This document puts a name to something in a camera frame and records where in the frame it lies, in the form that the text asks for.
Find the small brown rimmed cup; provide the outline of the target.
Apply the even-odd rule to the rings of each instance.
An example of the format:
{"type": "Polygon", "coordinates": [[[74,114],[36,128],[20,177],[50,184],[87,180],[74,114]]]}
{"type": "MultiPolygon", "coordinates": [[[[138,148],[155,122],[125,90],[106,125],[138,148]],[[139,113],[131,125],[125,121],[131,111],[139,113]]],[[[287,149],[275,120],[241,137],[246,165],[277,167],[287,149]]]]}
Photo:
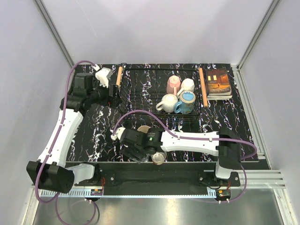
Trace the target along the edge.
{"type": "Polygon", "coordinates": [[[155,154],[151,155],[151,160],[154,164],[161,165],[164,163],[166,156],[166,152],[156,152],[155,154]]]}

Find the blue butterfly mug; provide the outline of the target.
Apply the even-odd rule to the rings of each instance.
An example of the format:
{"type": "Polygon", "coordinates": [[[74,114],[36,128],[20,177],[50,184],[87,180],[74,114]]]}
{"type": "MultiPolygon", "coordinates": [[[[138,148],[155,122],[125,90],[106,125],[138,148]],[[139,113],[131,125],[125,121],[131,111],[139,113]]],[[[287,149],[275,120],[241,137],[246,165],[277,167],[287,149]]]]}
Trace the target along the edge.
{"type": "Polygon", "coordinates": [[[191,91],[183,91],[180,94],[178,102],[174,106],[175,113],[189,114],[195,105],[196,96],[191,91]]]}

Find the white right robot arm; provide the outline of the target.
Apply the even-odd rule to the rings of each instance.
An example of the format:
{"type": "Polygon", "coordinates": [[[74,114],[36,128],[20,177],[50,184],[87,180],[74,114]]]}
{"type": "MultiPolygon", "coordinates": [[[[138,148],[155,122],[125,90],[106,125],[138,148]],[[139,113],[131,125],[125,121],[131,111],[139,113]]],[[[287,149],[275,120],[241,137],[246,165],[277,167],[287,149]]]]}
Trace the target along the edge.
{"type": "Polygon", "coordinates": [[[116,137],[124,146],[123,154],[138,163],[151,158],[156,165],[166,160],[168,152],[200,152],[217,158],[214,183],[223,186],[233,170],[241,168],[241,144],[234,133],[221,130],[209,133],[171,132],[163,128],[135,130],[120,127],[116,137]]]}

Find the white faceted mug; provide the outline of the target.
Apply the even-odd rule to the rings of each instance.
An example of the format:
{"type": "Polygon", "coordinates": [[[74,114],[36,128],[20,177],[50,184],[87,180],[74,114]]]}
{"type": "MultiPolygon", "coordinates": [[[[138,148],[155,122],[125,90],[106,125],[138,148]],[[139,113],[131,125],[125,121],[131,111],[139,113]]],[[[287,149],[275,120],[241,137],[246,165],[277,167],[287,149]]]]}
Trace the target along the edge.
{"type": "Polygon", "coordinates": [[[184,91],[191,91],[194,92],[195,90],[195,83],[193,79],[186,78],[182,81],[180,90],[177,92],[177,98],[180,97],[180,94],[184,91]]]}

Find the pink faceted mug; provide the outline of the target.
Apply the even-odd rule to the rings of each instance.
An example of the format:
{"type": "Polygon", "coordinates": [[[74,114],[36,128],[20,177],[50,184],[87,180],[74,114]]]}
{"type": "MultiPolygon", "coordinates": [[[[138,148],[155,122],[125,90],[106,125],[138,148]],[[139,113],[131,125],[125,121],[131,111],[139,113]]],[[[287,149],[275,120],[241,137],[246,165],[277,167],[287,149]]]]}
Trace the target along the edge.
{"type": "Polygon", "coordinates": [[[172,75],[167,81],[166,93],[177,95],[178,91],[180,90],[180,86],[180,78],[176,75],[172,75]]]}

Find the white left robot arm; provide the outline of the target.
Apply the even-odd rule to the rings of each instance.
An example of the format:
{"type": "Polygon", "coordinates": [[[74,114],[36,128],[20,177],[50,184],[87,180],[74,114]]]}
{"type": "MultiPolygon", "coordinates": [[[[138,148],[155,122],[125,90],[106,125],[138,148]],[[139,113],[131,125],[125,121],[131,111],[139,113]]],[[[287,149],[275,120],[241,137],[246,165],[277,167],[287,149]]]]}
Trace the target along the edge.
{"type": "Polygon", "coordinates": [[[110,85],[112,70],[102,68],[95,73],[77,73],[67,96],[62,99],[57,124],[37,161],[26,166],[35,187],[68,193],[74,184],[87,181],[95,186],[101,174],[90,163],[66,168],[66,158],[75,132],[93,104],[117,108],[121,103],[117,85],[110,85]]]}

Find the beige cup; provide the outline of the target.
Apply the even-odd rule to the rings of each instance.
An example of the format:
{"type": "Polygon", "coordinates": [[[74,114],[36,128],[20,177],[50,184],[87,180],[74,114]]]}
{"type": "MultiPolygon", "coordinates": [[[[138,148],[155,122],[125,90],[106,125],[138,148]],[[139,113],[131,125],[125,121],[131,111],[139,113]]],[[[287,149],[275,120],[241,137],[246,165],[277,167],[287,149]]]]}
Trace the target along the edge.
{"type": "Polygon", "coordinates": [[[140,126],[140,127],[137,129],[137,131],[143,132],[143,133],[147,133],[149,129],[150,129],[149,126],[143,125],[143,126],[140,126]]]}

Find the speckled cream mug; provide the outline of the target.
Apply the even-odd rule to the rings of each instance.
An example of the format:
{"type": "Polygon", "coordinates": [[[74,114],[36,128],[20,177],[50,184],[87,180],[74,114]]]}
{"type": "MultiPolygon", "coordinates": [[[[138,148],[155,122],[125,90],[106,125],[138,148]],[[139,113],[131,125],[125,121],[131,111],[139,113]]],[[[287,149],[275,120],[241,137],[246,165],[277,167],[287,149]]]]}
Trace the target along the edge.
{"type": "Polygon", "coordinates": [[[174,106],[178,102],[178,98],[174,94],[166,94],[161,101],[156,105],[156,110],[164,110],[167,113],[174,112],[174,106]]]}

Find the clear drinking glass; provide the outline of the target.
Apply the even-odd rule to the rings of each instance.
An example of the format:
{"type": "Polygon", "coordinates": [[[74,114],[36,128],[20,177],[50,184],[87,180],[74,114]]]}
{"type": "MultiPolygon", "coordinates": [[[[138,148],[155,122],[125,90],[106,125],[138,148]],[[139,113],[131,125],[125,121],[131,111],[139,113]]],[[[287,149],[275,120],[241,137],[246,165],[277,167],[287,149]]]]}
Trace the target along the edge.
{"type": "Polygon", "coordinates": [[[141,163],[148,162],[148,161],[149,161],[149,158],[150,158],[150,155],[147,154],[146,156],[144,156],[144,157],[140,160],[140,162],[141,162],[141,163]]]}

